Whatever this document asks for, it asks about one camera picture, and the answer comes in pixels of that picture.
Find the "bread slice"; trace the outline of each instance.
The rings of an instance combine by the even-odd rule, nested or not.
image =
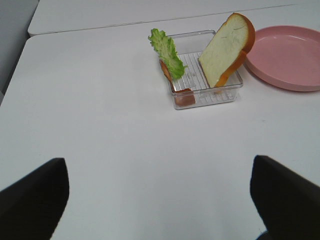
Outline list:
[[[199,57],[211,88],[224,86],[245,61],[255,42],[255,28],[248,18],[231,14]]]

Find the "white table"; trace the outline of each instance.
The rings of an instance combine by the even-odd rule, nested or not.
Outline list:
[[[318,0],[41,0],[31,36],[212,15]]]
[[[256,29],[319,30],[320,4],[245,12]],[[151,28],[217,29],[228,14],[45,34],[27,41],[0,107],[0,189],[64,157],[70,197],[60,239],[254,240],[249,193],[269,155],[320,184],[319,92],[239,72],[235,102],[175,110]]]

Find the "pink bowl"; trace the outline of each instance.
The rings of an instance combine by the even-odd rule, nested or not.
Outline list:
[[[279,88],[320,90],[320,32],[299,26],[272,26],[255,33],[245,64]]]

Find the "plastic tray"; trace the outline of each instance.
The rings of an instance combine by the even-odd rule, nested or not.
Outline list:
[[[169,35],[174,39],[178,57],[183,61],[183,65],[188,66],[182,78],[174,79],[172,86],[168,84],[175,109],[233,102],[239,88],[243,86],[243,81],[236,71],[224,86],[209,87],[198,58],[215,34],[214,30],[204,30]]]

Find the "lettuce leaf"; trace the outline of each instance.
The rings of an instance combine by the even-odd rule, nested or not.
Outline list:
[[[174,40],[167,37],[164,31],[157,28],[151,30],[151,36],[148,36],[151,46],[159,54],[159,58],[164,62],[170,74],[174,79],[179,79],[185,74],[183,62],[178,58]]]

